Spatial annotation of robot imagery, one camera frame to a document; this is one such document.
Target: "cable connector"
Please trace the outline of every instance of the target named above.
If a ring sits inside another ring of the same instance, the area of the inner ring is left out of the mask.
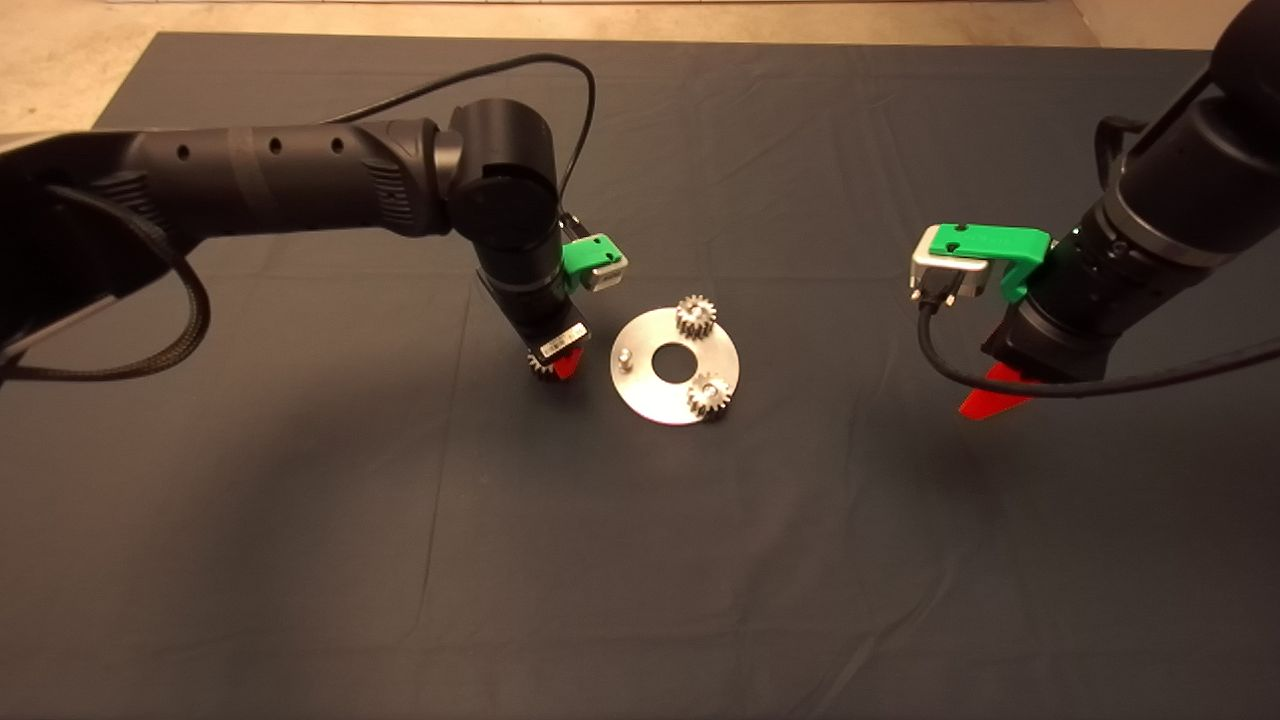
[[[943,305],[955,305],[956,293],[964,284],[965,272],[948,268],[927,268],[919,279],[913,278],[911,300],[920,304],[920,311],[937,313]]]

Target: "metal gear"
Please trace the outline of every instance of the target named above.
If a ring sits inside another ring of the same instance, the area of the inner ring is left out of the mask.
[[[710,373],[699,373],[689,382],[686,391],[689,409],[704,420],[718,416],[733,400],[733,388],[724,378]]]
[[[703,295],[690,295],[676,305],[676,327],[680,334],[700,340],[716,327],[716,304]]]
[[[525,357],[529,360],[529,370],[534,373],[535,378],[547,382],[559,380],[559,375],[556,374],[556,368],[543,365],[538,361],[538,357],[534,357],[532,352],[526,354]]]

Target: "metal disc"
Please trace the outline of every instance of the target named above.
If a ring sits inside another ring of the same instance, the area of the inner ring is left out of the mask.
[[[622,400],[641,416],[664,425],[690,425],[701,420],[689,407],[689,380],[668,383],[653,370],[653,355],[664,345],[687,347],[698,359],[699,373],[724,378],[731,389],[737,388],[737,348],[718,324],[701,340],[689,340],[676,328],[676,309],[659,307],[639,315],[618,333],[609,355],[613,387]],[[618,356],[631,351],[631,369],[625,370]]]

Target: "black cable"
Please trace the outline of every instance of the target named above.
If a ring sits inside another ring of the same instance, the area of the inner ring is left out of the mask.
[[[109,202],[95,195],[61,186],[49,186],[45,190],[60,200],[78,205],[86,210],[100,213],[124,225],[125,229],[143,242],[151,252],[164,260],[173,269],[174,274],[178,275],[178,279],[182,281],[183,287],[187,290],[191,314],[187,318],[187,327],[183,328],[182,334],[177,340],[164,350],[142,360],[102,370],[65,370],[60,368],[14,365],[4,370],[4,379],[59,382],[128,380],[168,370],[195,352],[196,347],[205,338],[205,333],[209,332],[211,314],[209,292],[205,290],[204,283],[200,282],[200,275],[187,263],[187,259],[169,245],[164,229],[133,210]]]
[[[1123,395],[1126,392],[1155,389],[1211,378],[1213,375],[1221,375],[1222,373],[1230,373],[1231,370],[1249,368],[1252,365],[1258,365],[1280,357],[1280,338],[1271,338],[1249,347],[1224,352],[1222,355],[1215,355],[1213,357],[1207,357],[1196,363],[1178,365],[1167,370],[1160,370],[1144,375],[1130,375],[1111,380],[1089,380],[1079,383],[1010,383],[992,380],[980,375],[970,375],[964,370],[957,370],[938,354],[938,350],[933,346],[933,334],[929,325],[933,315],[938,311],[938,306],[940,302],[937,300],[920,302],[920,314],[915,331],[916,340],[920,343],[920,352],[924,354],[925,360],[929,361],[929,365],[933,365],[933,369],[937,370],[938,374],[948,380],[954,380],[975,389],[986,389],[1002,395],[1048,398]]]
[[[1098,168],[1098,184],[1106,190],[1111,184],[1111,165],[1124,151],[1124,136],[1138,135],[1147,129],[1147,123],[1107,115],[1098,120],[1093,131],[1093,161]]]
[[[340,115],[335,115],[324,120],[325,123],[352,123],[356,120],[362,120],[383,110],[389,110],[398,105],[403,105],[411,100],[417,100],[424,95],[435,92],[438,90],[444,90],[445,87],[458,85],[460,82],[466,82],[468,79],[475,79],[485,76],[492,76],[502,73],[506,70],[512,70],[516,68],[522,68],[525,65],[535,64],[553,64],[564,65],[573,68],[575,70],[582,73],[586,79],[586,110],[582,114],[582,128],[579,131],[577,142],[573,145],[573,152],[568,158],[568,164],[564,165],[564,174],[561,176],[559,182],[559,196],[561,196],[561,211],[563,213],[564,202],[564,190],[568,187],[568,179],[573,176],[573,168],[577,167],[577,159],[582,154],[582,147],[586,145],[586,137],[591,133],[591,119],[595,118],[595,74],[591,68],[586,67],[581,60],[570,58],[568,55],[559,55],[557,53],[534,53],[531,55],[521,55],[518,58],[511,58],[509,60],[502,60],[498,63],[490,63],[488,65],[480,65],[471,68],[468,70],[462,70],[452,76],[445,76],[440,79],[434,79],[425,85],[420,85],[412,90],[406,90],[398,95],[393,95],[385,100],[379,100],[378,102],[365,105],[357,110],[351,110]]]

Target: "green gripper bracket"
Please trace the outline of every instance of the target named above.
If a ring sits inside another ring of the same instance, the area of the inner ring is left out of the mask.
[[[942,224],[929,243],[929,254],[1009,263],[1000,278],[1000,292],[1009,302],[1018,302],[1027,295],[1027,277],[1044,261],[1052,240],[1036,228]]]

